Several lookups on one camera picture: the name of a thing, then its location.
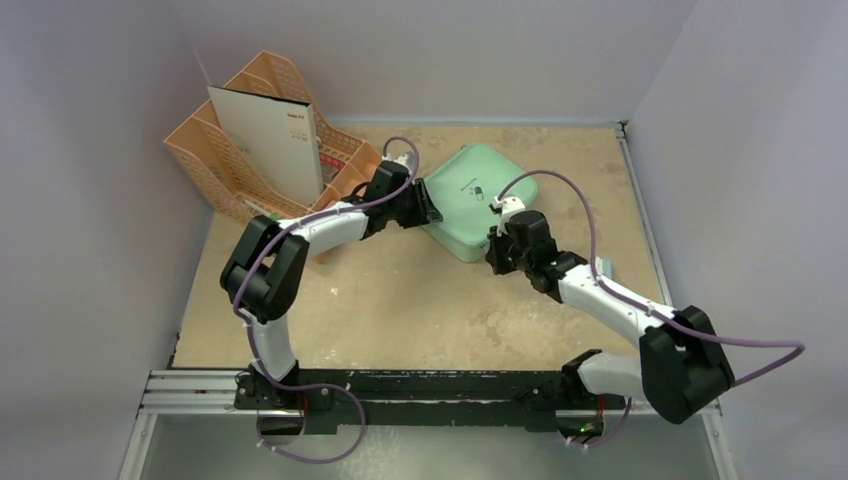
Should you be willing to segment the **mint green case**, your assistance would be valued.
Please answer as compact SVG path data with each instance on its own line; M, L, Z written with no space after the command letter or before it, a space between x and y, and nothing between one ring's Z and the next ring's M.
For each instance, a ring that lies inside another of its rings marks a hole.
M465 263L480 260L488 248L487 235L498 224L490 203L523 170L488 145L464 146L424 179L442 220L424 230Z

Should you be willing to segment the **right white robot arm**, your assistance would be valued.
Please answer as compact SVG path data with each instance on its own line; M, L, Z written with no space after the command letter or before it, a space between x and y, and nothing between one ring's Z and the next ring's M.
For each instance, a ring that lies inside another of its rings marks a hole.
M587 259L557 247L542 213L517 213L491 227L487 239L485 260L494 274L522 272L536 291L590 315L638 350L635 356L590 350L565 364L561 392L569 404L584 407L611 394L645 401L681 424L734 385L703 310L656 304L593 271Z

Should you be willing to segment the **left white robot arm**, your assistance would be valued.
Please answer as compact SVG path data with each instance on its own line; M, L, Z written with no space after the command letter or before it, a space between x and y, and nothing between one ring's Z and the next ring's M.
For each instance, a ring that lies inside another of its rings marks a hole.
M367 239L391 222L408 229L442 219L415 169L389 160L352 194L322 210L283 221L253 218L225 264L220 285L246 329L252 353L248 370L262 379L260 397L284 409L310 389L289 375L297 360L286 318L309 259Z

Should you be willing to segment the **white booklet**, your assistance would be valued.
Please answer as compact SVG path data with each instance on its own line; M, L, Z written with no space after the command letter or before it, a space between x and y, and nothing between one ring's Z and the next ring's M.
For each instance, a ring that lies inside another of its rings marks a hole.
M313 105L209 86L221 129L278 194L312 205L324 191Z

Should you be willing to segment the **peach plastic file organizer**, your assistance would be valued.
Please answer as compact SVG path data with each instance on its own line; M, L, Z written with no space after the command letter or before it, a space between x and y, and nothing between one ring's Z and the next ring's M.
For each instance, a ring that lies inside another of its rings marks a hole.
M330 126L295 65L263 51L164 141L207 202L241 223L301 217L371 178L368 142Z

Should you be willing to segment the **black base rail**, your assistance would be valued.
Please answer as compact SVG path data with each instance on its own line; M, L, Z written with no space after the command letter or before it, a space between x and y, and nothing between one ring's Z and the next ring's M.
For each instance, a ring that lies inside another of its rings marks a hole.
M340 426L518 427L533 433L600 435L620 396L597 396L566 369L342 370L296 368L273 386L255 368L236 378L234 406L305 417L308 434Z

